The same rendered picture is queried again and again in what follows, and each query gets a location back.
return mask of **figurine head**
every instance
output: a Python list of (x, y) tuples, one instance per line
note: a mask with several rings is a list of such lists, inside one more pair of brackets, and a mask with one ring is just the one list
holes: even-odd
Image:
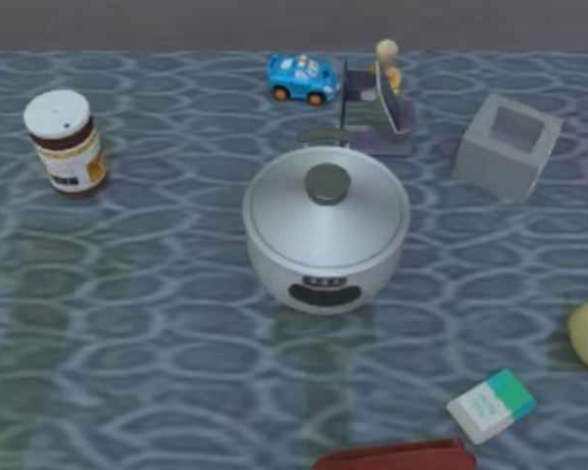
[(385, 67), (392, 66), (399, 57), (399, 46), (392, 39), (383, 39), (376, 45), (376, 59)]

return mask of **gray box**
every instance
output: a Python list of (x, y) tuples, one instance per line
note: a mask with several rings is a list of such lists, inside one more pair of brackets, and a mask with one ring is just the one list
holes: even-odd
[(527, 200), (564, 120), (491, 94), (462, 138), (453, 176), (515, 202)]

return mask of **blue patterned surface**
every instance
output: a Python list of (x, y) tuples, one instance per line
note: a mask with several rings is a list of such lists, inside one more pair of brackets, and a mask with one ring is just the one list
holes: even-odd
[[(480, 468), (588, 470), (588, 372), (564, 334), (588, 299), (588, 55), (403, 57), (403, 266), (336, 318), (280, 308), (246, 258), (246, 183), (337, 114), (274, 103), (265, 57), (0, 53), (0, 470), (304, 470), (461, 437), (444, 405), (501, 367), (539, 406), (474, 449)], [(106, 136), (113, 179), (86, 201), (53, 192), (23, 129), (60, 86)], [(525, 207), (449, 176), (489, 91), (566, 119)]]

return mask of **rice cooker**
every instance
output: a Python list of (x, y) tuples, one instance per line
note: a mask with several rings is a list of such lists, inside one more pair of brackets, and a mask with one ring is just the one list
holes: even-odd
[(308, 313), (369, 302), (397, 268), (410, 224), (390, 169), (345, 147), (305, 147), (264, 166), (246, 189), (246, 244), (260, 281)]

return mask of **gray wall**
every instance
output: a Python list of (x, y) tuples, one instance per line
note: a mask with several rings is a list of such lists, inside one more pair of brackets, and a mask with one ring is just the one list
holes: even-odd
[(588, 49), (588, 0), (0, 0), (0, 49), (370, 50), (380, 35)]

